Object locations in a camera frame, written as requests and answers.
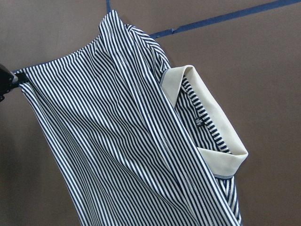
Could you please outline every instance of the shirt tag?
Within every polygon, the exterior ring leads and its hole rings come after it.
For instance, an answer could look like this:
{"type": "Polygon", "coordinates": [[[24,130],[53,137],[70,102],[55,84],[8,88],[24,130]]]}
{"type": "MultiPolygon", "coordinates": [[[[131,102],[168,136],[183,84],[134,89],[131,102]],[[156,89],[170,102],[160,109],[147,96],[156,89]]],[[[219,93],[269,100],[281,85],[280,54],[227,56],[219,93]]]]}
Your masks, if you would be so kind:
{"type": "Polygon", "coordinates": [[[194,121],[197,127],[205,126],[205,122],[201,117],[194,119],[194,121]]]}

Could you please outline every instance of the polo shirt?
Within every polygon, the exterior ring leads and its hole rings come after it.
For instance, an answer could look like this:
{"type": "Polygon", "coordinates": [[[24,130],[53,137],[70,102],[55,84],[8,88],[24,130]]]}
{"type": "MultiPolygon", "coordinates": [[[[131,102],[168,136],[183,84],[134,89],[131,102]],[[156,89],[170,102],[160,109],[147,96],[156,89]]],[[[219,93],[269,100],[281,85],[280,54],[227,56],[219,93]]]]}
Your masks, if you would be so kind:
{"type": "Polygon", "coordinates": [[[115,10],[98,28],[18,71],[81,225],[241,225],[233,175],[247,152],[195,68],[172,68],[115,10]]]}

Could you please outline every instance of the brown background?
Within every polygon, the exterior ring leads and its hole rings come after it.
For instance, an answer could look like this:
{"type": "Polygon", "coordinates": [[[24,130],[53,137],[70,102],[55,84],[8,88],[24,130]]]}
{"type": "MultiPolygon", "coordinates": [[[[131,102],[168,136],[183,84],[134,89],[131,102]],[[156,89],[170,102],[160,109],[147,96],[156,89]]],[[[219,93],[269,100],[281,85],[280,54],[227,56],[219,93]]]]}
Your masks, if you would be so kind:
{"type": "MultiPolygon", "coordinates": [[[[268,0],[112,0],[146,33],[268,0]]],[[[301,225],[301,3],[157,39],[172,67],[194,65],[249,157],[236,174],[245,226],[301,225]]],[[[104,0],[0,0],[0,62],[63,57],[98,35],[104,0]]],[[[20,88],[0,103],[0,225],[76,226],[67,187],[20,88]]]]}

